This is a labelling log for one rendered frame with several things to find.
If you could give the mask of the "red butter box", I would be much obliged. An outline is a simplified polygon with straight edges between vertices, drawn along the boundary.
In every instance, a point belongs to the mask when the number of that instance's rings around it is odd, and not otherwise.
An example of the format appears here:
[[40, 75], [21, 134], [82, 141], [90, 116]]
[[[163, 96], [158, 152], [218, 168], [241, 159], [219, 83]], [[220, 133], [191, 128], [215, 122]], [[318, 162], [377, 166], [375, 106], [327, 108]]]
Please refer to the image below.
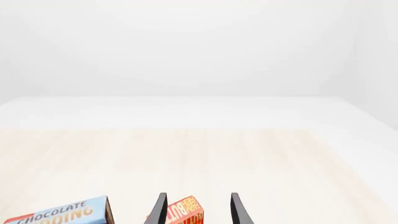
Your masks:
[[192, 195], [168, 204], [165, 224], [203, 224], [203, 221], [204, 209]]

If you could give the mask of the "blue chocolate pudding box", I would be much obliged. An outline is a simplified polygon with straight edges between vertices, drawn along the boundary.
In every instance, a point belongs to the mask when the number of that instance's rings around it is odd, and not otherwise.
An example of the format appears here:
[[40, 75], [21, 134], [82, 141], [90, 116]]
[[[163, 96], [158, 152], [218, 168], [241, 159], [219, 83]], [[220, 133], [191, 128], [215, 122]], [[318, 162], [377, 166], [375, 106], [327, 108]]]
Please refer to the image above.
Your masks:
[[61, 207], [9, 218], [3, 224], [114, 224], [108, 197], [69, 203]]

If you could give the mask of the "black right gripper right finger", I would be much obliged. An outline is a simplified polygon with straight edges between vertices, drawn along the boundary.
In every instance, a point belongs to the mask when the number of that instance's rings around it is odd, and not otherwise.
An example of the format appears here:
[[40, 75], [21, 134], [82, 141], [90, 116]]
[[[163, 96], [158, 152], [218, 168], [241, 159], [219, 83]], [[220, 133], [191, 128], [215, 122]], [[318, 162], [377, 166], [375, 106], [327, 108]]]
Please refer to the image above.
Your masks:
[[254, 224], [236, 192], [231, 194], [230, 210], [233, 224]]

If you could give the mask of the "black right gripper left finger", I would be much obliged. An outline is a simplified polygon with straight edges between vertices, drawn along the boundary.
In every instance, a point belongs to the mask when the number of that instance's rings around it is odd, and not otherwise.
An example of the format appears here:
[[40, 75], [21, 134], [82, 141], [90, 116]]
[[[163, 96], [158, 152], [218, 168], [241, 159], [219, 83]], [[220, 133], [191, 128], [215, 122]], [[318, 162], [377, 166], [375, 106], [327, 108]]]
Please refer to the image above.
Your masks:
[[167, 194], [162, 192], [159, 194], [150, 215], [147, 217], [147, 224], [165, 224], [165, 220], [167, 218], [167, 207]]

